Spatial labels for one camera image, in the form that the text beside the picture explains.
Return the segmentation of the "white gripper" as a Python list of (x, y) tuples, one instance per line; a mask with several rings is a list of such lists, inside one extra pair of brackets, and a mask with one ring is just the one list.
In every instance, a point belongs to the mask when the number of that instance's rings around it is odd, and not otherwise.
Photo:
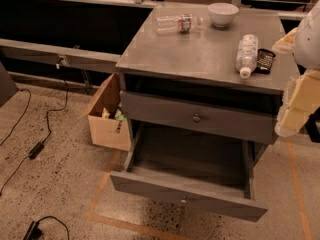
[(298, 28), (276, 41), (272, 50), (282, 54), (293, 51), (296, 63), (307, 68), (303, 75), (289, 79), (277, 115), (275, 132), (289, 137), (297, 134), (320, 107), (320, 0)]

